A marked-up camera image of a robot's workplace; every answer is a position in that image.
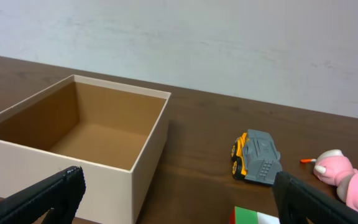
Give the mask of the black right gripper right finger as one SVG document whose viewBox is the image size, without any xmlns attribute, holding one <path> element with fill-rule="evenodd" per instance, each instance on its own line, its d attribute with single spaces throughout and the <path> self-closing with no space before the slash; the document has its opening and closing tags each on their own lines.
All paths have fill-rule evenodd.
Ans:
<svg viewBox="0 0 358 224">
<path fill-rule="evenodd" d="M 281 224 L 358 224 L 358 212 L 281 171 L 272 186 Z"/>
</svg>

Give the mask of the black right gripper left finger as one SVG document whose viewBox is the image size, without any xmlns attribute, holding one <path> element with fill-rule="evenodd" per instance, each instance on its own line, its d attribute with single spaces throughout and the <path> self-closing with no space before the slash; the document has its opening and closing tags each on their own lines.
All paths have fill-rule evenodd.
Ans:
<svg viewBox="0 0 358 224">
<path fill-rule="evenodd" d="M 0 223 L 71 223 L 85 194 L 83 169 L 71 166 L 0 201 Z"/>
</svg>

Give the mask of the grey and yellow toy truck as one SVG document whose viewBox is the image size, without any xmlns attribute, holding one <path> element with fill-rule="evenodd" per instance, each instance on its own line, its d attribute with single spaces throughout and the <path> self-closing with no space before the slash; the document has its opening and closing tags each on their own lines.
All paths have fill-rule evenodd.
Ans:
<svg viewBox="0 0 358 224">
<path fill-rule="evenodd" d="M 231 173 L 237 180 L 273 185 L 276 174 L 282 171 L 280 159 L 269 133 L 248 129 L 232 145 Z"/>
</svg>

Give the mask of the multicoloured puzzle cube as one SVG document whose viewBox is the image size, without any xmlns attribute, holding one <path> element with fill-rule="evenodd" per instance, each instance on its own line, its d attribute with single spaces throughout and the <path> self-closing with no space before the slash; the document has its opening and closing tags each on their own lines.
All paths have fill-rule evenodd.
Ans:
<svg viewBox="0 0 358 224">
<path fill-rule="evenodd" d="M 280 220 L 264 213 L 234 207 L 228 224 L 280 224 Z"/>
</svg>

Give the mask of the pink and white toy duck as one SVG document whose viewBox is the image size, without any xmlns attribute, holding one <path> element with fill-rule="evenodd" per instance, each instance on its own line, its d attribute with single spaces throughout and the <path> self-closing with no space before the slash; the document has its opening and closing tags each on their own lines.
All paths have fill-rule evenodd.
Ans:
<svg viewBox="0 0 358 224">
<path fill-rule="evenodd" d="M 351 209 L 358 212 L 358 170 L 353 168 L 341 150 L 332 149 L 316 159 L 301 159 L 301 163 L 313 163 L 317 178 L 336 187 L 337 196 Z"/>
</svg>

